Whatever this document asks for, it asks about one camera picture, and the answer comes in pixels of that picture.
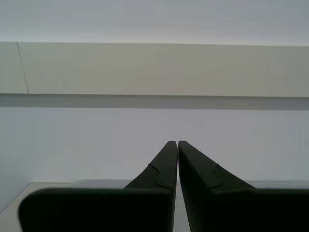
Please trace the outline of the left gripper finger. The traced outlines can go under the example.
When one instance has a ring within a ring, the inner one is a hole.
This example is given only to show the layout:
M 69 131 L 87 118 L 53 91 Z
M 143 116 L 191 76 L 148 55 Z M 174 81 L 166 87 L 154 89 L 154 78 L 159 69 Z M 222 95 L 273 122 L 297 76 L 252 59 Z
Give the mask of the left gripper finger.
M 178 148 L 169 141 L 124 188 L 45 188 L 18 208 L 25 232 L 170 232 Z
M 179 176 L 193 232 L 306 232 L 307 189 L 255 188 L 186 141 Z

